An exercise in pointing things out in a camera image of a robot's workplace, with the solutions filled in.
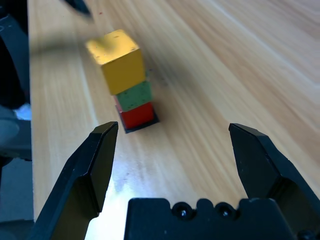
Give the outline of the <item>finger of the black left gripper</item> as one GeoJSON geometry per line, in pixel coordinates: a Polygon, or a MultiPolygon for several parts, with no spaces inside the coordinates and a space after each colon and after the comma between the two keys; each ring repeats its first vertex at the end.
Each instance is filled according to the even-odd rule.
{"type": "Polygon", "coordinates": [[[91,11],[87,7],[84,0],[63,0],[69,7],[75,10],[77,13],[87,17],[92,18],[91,11]]]}

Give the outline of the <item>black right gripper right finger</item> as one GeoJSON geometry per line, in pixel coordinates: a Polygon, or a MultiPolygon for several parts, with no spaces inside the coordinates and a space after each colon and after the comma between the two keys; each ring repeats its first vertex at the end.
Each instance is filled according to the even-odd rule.
{"type": "Polygon", "coordinates": [[[238,176],[250,199],[272,199],[298,240],[320,238],[320,200],[293,163],[264,133],[228,127],[238,176]]]}

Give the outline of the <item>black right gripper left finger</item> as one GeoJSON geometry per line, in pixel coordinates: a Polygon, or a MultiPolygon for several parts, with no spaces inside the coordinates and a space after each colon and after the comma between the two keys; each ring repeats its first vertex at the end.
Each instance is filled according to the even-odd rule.
{"type": "Polygon", "coordinates": [[[27,239],[83,240],[103,210],[118,122],[97,126],[69,157],[27,239]]]}

